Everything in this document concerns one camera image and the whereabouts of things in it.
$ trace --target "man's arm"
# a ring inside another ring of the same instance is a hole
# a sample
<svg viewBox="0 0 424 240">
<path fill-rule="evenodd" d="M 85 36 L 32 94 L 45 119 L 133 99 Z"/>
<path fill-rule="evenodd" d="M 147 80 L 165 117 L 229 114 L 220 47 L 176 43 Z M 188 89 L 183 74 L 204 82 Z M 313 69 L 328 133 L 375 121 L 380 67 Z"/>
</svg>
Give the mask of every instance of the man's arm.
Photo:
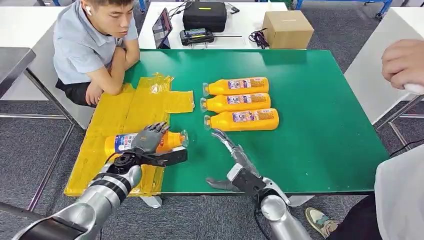
<svg viewBox="0 0 424 240">
<path fill-rule="evenodd" d="M 117 46 L 112 58 L 110 74 L 106 67 L 87 72 L 87 76 L 98 85 L 105 93 L 117 95 L 121 92 L 126 66 L 126 53 L 122 47 Z"/>
<path fill-rule="evenodd" d="M 139 40 L 133 39 L 133 40 L 126 40 L 124 39 L 123 44 L 126 48 L 126 55 L 125 55 L 125 70 L 128 70 L 131 68 L 134 64 L 136 64 L 140 60 L 140 47 L 139 47 Z"/>
</svg>

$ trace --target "black hair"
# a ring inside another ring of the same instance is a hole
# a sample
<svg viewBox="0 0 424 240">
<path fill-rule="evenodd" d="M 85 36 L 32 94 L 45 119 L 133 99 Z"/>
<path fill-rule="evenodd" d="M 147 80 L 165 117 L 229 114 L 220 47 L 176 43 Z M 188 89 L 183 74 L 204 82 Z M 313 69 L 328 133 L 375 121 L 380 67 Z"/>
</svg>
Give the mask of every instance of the black hair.
<svg viewBox="0 0 424 240">
<path fill-rule="evenodd" d="M 133 3 L 133 0 L 88 0 L 95 6 L 118 5 L 126 6 Z"/>
</svg>

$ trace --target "gray carpet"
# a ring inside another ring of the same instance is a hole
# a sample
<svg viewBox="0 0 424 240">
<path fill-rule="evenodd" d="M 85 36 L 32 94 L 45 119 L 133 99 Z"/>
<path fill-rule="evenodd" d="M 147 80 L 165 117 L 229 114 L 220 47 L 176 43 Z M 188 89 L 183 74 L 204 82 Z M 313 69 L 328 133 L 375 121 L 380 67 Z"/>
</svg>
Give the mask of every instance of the gray carpet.
<svg viewBox="0 0 424 240">
<path fill-rule="evenodd" d="M 377 26 L 374 15 L 380 8 L 380 3 L 364 6 L 359 2 L 305 1 L 302 11 L 315 29 L 309 48 L 331 50 L 345 71 Z M 138 11 L 138 3 L 134 12 L 140 31 L 144 16 Z M 414 111 L 424 113 L 424 105 L 420 104 Z M 48 102 L 0 101 L 0 112 L 57 114 Z M 396 124 L 407 141 L 423 136 L 420 120 L 400 119 Z M 68 126 L 65 120 L 0 118 L 0 201 L 17 207 L 28 206 Z M 401 146 L 389 127 L 382 129 L 379 136 L 390 153 Z M 82 131 L 73 131 L 35 209 L 37 213 L 54 213 L 75 200 L 62 192 L 83 137 Z M 293 208 L 292 213 L 307 227 L 313 239 L 321 240 L 323 238 L 306 222 L 304 209 L 321 209 L 340 222 L 362 198 L 349 195 L 314 197 L 307 204 Z M 245 196 L 165 196 L 163 207 L 158 209 L 147 207 L 139 198 L 129 198 L 105 224 L 103 239 L 263 240 L 253 218 L 253 208 L 252 200 Z M 269 233 L 264 219 L 260 221 Z M 21 217 L 0 212 L 0 239 L 10 239 L 29 223 Z"/>
</svg>

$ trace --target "black case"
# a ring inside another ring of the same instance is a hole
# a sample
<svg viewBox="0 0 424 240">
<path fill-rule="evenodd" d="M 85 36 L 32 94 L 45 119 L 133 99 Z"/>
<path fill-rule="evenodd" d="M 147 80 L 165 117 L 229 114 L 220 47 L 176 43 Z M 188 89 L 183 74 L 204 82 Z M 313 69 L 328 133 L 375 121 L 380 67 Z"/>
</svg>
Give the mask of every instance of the black case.
<svg viewBox="0 0 424 240">
<path fill-rule="evenodd" d="M 223 32 L 227 22 L 227 9 L 223 2 L 194 1 L 184 10 L 182 23 L 185 30 L 208 29 L 214 33 Z"/>
</svg>

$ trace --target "shoe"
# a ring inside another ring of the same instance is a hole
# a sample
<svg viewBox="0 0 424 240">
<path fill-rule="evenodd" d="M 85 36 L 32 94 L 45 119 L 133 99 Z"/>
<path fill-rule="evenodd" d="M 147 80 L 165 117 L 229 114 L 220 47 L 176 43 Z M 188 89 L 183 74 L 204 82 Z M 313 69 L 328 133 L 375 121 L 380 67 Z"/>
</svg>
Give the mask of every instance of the shoe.
<svg viewBox="0 0 424 240">
<path fill-rule="evenodd" d="M 306 208 L 305 216 L 309 224 L 325 239 L 337 229 L 337 222 L 330 220 L 328 216 L 313 207 Z"/>
</svg>

